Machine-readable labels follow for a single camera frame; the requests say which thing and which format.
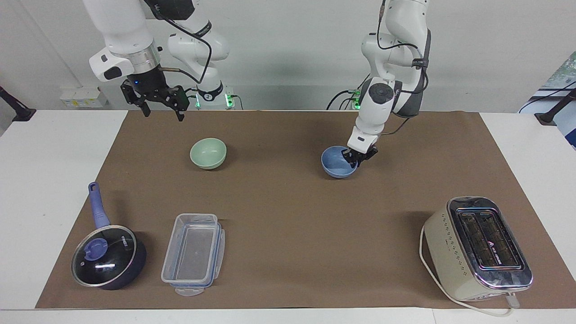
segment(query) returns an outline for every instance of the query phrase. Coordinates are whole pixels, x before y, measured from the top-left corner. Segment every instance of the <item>white wall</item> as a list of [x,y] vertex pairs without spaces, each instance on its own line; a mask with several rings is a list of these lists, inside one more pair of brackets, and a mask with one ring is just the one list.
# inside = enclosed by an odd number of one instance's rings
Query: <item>white wall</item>
[[[82,85],[100,86],[112,108],[128,108],[120,81],[102,84],[90,71],[88,58],[104,43],[82,1],[8,1],[24,5]],[[376,29],[378,0],[204,0],[202,5],[230,42],[230,56],[218,66],[245,108],[323,109],[333,94],[356,87],[369,71],[360,43]],[[430,0],[430,86],[422,109],[517,111],[574,51],[575,13],[574,0]],[[32,106],[61,108],[57,88],[74,83],[71,75],[62,62],[47,64],[49,55],[22,38],[18,18],[8,18],[15,21],[0,19],[0,71],[6,73],[0,82],[9,79],[14,95]],[[161,21],[151,20],[149,27],[161,46],[173,32]],[[166,51],[162,64],[183,67]],[[171,74],[169,83],[190,84]]]

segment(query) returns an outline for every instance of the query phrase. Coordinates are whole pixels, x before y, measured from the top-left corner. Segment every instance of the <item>white power cord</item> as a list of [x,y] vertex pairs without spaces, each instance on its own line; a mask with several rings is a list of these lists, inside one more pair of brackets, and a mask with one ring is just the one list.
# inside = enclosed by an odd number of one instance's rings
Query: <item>white power cord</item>
[[470,308],[471,310],[475,310],[477,312],[481,312],[483,314],[486,315],[491,315],[491,316],[496,316],[496,317],[507,317],[510,314],[512,314],[512,312],[514,311],[514,307],[516,305],[512,305],[511,302],[512,300],[516,300],[515,294],[512,293],[510,294],[510,298],[508,296],[506,296],[506,300],[508,301],[508,305],[510,305],[510,308],[503,314],[498,314],[498,313],[494,313],[494,312],[489,312],[486,310],[483,310],[481,308],[477,308],[474,306],[470,306],[466,303],[460,302],[454,298],[452,298],[450,295],[448,295],[448,293],[446,292],[446,290],[444,290],[444,288],[442,287],[442,285],[440,284],[440,282],[438,281],[438,279],[436,279],[436,276],[434,275],[434,273],[432,272],[432,270],[430,270],[430,267],[428,266],[428,263],[426,263],[426,261],[424,260],[424,257],[422,256],[422,242],[424,240],[424,226],[422,227],[422,230],[420,231],[420,260],[422,260],[422,263],[424,264],[424,266],[426,267],[426,270],[428,270],[428,273],[430,273],[430,276],[432,277],[432,279],[434,279],[434,282],[436,282],[436,284],[438,285],[438,288],[440,288],[440,290],[444,293],[444,295],[446,295],[446,297],[448,297],[448,299],[450,299],[451,301],[455,302],[458,305],[464,306],[466,308]]

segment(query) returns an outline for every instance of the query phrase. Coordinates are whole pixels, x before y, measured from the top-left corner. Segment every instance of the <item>pot handle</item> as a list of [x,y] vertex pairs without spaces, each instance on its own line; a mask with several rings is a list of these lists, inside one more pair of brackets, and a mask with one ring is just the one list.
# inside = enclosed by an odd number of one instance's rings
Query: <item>pot handle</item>
[[88,197],[90,198],[90,206],[92,207],[92,216],[96,228],[101,228],[110,225],[110,220],[104,212],[102,207],[102,197],[100,196],[100,187],[97,182],[92,182],[88,185]]

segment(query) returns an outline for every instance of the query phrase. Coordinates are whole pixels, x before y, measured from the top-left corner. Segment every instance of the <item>plastic container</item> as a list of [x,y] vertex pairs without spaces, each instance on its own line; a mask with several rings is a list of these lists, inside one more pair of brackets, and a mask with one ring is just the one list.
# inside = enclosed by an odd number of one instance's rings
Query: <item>plastic container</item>
[[199,168],[211,170],[226,159],[226,144],[217,138],[200,140],[190,149],[190,160]]
[[215,215],[178,215],[162,266],[162,281],[182,296],[202,293],[218,278],[224,242],[224,230]]
[[357,166],[350,166],[342,156],[342,151],[345,149],[347,148],[343,146],[330,146],[322,152],[322,167],[329,176],[342,179],[356,171]]

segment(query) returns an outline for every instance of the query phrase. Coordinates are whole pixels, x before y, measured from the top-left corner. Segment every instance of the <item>clear food container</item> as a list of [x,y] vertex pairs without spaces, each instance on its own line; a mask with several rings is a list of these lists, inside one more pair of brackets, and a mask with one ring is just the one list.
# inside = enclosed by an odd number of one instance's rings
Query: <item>clear food container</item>
[[202,293],[218,278],[224,241],[224,230],[215,215],[178,215],[162,266],[162,281],[182,296]]

